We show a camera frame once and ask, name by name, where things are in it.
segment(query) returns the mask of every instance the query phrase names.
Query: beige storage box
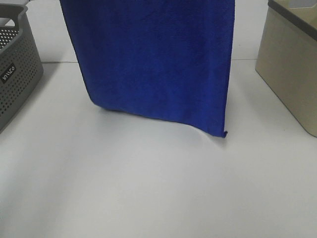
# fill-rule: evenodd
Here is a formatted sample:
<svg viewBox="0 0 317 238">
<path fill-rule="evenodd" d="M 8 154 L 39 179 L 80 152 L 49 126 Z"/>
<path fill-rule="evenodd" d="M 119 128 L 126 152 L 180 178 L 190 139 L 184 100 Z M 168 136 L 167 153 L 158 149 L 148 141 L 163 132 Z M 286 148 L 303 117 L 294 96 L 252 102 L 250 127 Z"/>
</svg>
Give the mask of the beige storage box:
<svg viewBox="0 0 317 238">
<path fill-rule="evenodd" d="M 303 128 L 317 136 L 317 4 L 292 8 L 293 2 L 269 0 L 256 70 Z"/>
</svg>

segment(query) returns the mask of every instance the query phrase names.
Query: white table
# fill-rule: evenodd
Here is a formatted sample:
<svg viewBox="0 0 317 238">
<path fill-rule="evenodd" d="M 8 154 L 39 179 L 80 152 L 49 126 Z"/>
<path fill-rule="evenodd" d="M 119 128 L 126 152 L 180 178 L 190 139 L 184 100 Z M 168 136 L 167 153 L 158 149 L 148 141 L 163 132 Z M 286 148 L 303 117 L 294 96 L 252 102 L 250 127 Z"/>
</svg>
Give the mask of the white table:
<svg viewBox="0 0 317 238">
<path fill-rule="evenodd" d="M 39 36 L 44 16 L 32 19 L 37 3 L 60 17 L 56 2 L 28 4 L 31 26 L 43 61 L 72 62 L 65 29 L 50 41 Z M 255 5 L 237 1 L 237 15 L 247 2 Z M 103 110 L 76 62 L 44 64 L 0 134 L 0 237 L 316 238 L 317 139 L 255 72 L 258 49 L 237 42 L 242 22 L 237 16 L 226 139 Z M 63 39 L 63 55 L 45 47 Z"/>
</svg>

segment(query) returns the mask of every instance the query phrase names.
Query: blue towel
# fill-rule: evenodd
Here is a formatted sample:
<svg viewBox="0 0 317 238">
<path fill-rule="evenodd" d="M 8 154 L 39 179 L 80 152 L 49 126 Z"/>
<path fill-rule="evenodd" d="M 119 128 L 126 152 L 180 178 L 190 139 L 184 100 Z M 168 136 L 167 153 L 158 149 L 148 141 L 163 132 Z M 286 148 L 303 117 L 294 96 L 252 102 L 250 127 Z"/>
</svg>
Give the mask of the blue towel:
<svg viewBox="0 0 317 238">
<path fill-rule="evenodd" d="M 60 0 L 91 100 L 225 137 L 234 0 Z"/>
</svg>

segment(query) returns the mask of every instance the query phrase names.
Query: gray plastic basket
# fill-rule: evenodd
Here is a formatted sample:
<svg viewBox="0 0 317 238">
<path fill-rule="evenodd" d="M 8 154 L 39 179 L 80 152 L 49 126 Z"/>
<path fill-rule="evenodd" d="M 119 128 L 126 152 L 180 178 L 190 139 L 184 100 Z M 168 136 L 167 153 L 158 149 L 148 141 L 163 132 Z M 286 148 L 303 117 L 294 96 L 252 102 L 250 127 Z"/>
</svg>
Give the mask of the gray plastic basket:
<svg viewBox="0 0 317 238">
<path fill-rule="evenodd" d="M 27 7 L 0 4 L 0 131 L 15 115 L 43 75 L 43 66 L 26 16 Z"/>
</svg>

